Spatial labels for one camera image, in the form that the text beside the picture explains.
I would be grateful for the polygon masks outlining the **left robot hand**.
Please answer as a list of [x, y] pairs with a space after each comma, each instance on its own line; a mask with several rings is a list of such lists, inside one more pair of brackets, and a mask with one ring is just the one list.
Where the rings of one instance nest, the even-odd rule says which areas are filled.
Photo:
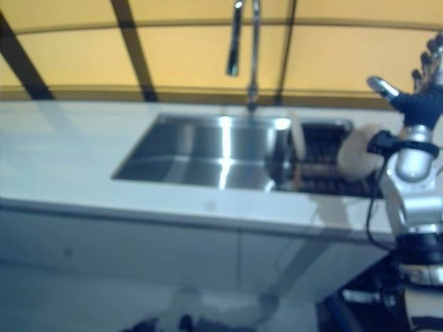
[[157, 332], [157, 319], [143, 320], [131, 328], [131, 332]]

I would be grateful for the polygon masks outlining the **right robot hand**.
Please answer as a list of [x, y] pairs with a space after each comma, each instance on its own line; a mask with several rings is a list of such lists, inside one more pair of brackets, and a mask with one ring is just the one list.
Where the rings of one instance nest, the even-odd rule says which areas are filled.
[[434, 129], [442, 114], [442, 31], [426, 43], [421, 69], [412, 71], [414, 91], [406, 93], [379, 76], [367, 78], [368, 86], [404, 115], [404, 126]]

